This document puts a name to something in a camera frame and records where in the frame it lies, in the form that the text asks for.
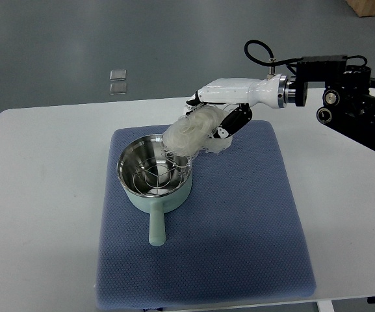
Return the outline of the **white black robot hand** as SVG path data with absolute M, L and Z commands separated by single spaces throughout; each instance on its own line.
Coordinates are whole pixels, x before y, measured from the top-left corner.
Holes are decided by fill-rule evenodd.
M 251 119 L 251 108 L 263 104 L 273 109 L 282 109 L 295 102 L 295 90 L 291 84 L 294 78 L 277 74 L 259 80 L 247 78 L 221 78 L 201 89 L 187 101 L 190 114 L 205 105 L 236 105 L 216 126 L 212 138 L 229 138 L 242 129 Z

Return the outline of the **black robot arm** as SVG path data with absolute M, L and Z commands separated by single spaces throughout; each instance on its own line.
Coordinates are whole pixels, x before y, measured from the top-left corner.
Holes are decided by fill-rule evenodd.
M 330 129 L 375 151 L 375 78 L 367 59 L 362 65 L 350 65 L 347 55 L 302 57 L 294 59 L 287 68 L 294 74 L 288 90 L 294 92 L 297 107 L 307 99 L 308 84 L 323 82 L 322 106 L 317 120 Z

